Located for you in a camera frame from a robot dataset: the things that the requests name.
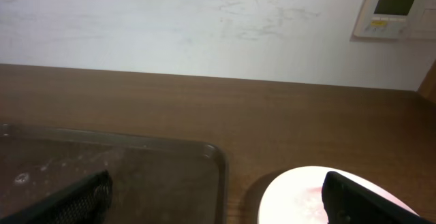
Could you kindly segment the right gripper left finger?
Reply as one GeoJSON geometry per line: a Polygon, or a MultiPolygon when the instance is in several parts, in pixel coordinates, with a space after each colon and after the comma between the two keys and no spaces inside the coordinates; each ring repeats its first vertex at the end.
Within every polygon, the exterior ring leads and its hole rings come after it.
{"type": "Polygon", "coordinates": [[[112,178],[104,170],[1,219],[1,224],[102,224],[112,204],[112,178]]]}

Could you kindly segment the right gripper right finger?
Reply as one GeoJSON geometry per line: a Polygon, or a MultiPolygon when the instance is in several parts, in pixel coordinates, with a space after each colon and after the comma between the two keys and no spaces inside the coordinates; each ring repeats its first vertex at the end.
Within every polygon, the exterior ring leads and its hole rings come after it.
{"type": "Polygon", "coordinates": [[[324,179],[322,202],[328,224],[433,224],[334,171],[324,179]]]}

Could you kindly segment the pink plate with red stain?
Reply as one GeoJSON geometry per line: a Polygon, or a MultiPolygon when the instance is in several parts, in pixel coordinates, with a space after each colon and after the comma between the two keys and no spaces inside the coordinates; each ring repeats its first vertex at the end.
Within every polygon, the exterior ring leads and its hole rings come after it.
{"type": "Polygon", "coordinates": [[[270,182],[259,202],[256,222],[328,223],[328,216],[322,202],[322,185],[329,171],[337,172],[417,214],[393,194],[358,175],[331,167],[304,166],[288,170],[270,182]]]}

